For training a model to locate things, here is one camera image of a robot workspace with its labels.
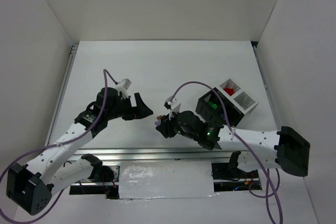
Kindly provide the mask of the green square lego brick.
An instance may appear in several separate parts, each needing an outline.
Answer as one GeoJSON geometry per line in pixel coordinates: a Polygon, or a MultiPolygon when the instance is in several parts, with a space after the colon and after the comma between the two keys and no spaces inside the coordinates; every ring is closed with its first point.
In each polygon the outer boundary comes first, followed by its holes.
{"type": "Polygon", "coordinates": [[[209,101],[208,104],[209,104],[214,110],[218,108],[218,106],[217,106],[215,103],[211,102],[211,101],[209,101]]]}

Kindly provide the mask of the red green half-round lego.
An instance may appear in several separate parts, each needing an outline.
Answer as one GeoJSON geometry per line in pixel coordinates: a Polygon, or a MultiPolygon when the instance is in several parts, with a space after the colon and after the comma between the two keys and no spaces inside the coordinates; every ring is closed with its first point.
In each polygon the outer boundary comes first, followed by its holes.
{"type": "Polygon", "coordinates": [[[229,95],[232,96],[235,93],[235,90],[232,88],[224,88],[224,91],[229,95]]]}

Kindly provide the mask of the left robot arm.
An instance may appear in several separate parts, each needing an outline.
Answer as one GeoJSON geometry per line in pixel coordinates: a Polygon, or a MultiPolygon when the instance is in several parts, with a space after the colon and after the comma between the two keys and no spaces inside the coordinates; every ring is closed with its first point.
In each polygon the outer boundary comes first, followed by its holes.
{"type": "Polygon", "coordinates": [[[153,111],[134,94],[135,106],[130,97],[114,88],[103,88],[94,102],[81,112],[70,128],[56,142],[55,147],[44,150],[25,165],[13,164],[7,174],[6,195],[30,215],[40,213],[52,196],[71,184],[88,179],[98,181],[103,173],[113,176],[113,171],[92,154],[77,161],[67,160],[85,144],[93,140],[108,122],[121,118],[125,121],[146,118],[153,111]]]}

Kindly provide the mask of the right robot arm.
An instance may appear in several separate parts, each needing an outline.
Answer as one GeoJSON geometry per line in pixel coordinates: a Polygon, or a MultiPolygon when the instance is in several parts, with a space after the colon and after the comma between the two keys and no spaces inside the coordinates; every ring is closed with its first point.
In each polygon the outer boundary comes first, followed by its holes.
{"type": "Polygon", "coordinates": [[[252,131],[203,122],[191,111],[157,117],[155,128],[164,138],[180,135],[212,151],[231,151],[231,167],[250,172],[257,169],[282,169],[285,173],[306,177],[310,143],[293,128],[279,131],[252,131]]]}

